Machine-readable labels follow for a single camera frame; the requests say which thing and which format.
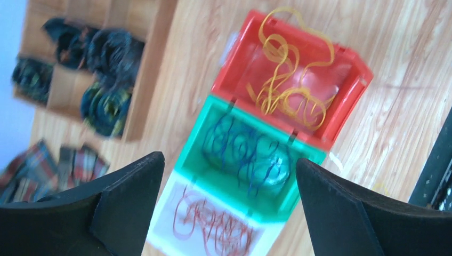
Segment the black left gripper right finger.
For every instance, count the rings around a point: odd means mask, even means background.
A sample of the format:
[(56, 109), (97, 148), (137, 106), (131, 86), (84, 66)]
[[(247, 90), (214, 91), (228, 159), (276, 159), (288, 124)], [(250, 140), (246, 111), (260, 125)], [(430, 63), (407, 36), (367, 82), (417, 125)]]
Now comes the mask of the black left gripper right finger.
[(451, 255), (451, 213), (384, 196), (301, 158), (296, 179), (315, 255)]

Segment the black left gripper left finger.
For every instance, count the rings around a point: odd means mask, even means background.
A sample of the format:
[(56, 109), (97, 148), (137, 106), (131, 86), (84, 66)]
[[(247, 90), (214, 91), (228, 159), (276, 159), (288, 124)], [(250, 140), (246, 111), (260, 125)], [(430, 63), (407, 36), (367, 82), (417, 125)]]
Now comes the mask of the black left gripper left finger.
[(165, 167), (162, 152), (36, 202), (1, 206), (1, 255), (140, 255)]

